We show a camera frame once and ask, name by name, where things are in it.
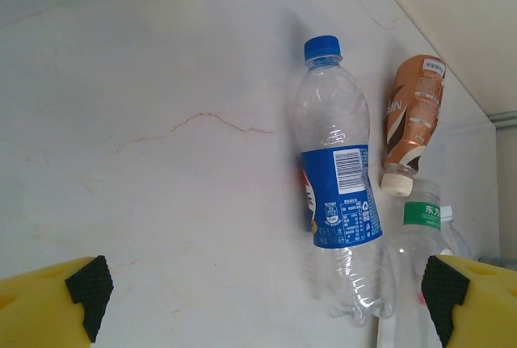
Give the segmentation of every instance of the brown bottle label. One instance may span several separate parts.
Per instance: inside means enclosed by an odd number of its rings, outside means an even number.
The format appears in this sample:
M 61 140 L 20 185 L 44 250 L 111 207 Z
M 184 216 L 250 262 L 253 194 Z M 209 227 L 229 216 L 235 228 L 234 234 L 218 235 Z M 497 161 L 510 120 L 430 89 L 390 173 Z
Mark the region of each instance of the brown bottle label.
M 400 66 L 388 103 L 388 164 L 418 171 L 418 160 L 436 129 L 446 66 L 438 57 L 418 55 Z

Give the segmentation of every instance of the white bottle cap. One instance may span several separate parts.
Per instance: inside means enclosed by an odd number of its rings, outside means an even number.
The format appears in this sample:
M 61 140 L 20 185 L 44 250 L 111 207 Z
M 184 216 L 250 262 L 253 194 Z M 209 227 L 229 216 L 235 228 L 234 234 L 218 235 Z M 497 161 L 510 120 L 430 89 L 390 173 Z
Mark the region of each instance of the white bottle cap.
M 401 174 L 386 173 L 382 176 L 380 188 L 390 195 L 407 197 L 413 189 L 413 180 Z
M 452 207 L 450 205 L 442 205 L 439 210 L 442 212 L 442 223 L 452 220 Z

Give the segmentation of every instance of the black rubber pad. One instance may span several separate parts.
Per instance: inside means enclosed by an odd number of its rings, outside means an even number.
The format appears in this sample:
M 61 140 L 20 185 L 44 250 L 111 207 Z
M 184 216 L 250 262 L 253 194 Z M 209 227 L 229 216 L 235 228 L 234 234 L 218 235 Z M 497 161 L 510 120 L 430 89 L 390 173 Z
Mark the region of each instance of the black rubber pad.
M 470 280 L 442 262 L 429 257 L 422 280 L 422 294 L 442 346 L 447 346 L 454 331 L 452 309 L 462 305 Z
M 107 302 L 113 291 L 113 281 L 107 268 L 106 258 L 99 255 L 65 282 L 74 304 L 82 304 L 84 308 L 82 325 L 90 341 L 95 342 L 106 312 Z

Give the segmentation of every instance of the blue bottle label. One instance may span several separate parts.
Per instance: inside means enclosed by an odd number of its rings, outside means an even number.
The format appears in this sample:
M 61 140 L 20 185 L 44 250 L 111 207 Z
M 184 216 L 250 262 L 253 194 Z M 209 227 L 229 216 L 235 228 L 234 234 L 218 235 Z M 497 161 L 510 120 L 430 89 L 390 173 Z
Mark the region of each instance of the blue bottle label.
M 368 145 L 301 154 L 314 245 L 341 249 L 382 235 L 368 177 Z

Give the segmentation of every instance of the white surface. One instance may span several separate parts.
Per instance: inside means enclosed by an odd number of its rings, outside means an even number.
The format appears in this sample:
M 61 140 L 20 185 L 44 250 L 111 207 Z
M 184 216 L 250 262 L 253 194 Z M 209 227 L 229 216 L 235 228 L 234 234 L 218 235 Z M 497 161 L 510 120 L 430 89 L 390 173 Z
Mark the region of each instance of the white surface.
M 497 151 L 501 256 L 517 258 L 517 129 L 498 132 Z
M 487 114 L 517 109 L 515 0 L 397 0 Z
M 374 346 L 311 299 L 284 99 L 303 43 L 341 40 L 371 114 L 378 187 L 397 67 L 433 52 L 393 0 L 85 0 L 0 29 L 0 276 L 105 254 L 96 348 Z M 498 254 L 494 128 L 448 75 L 422 175 Z

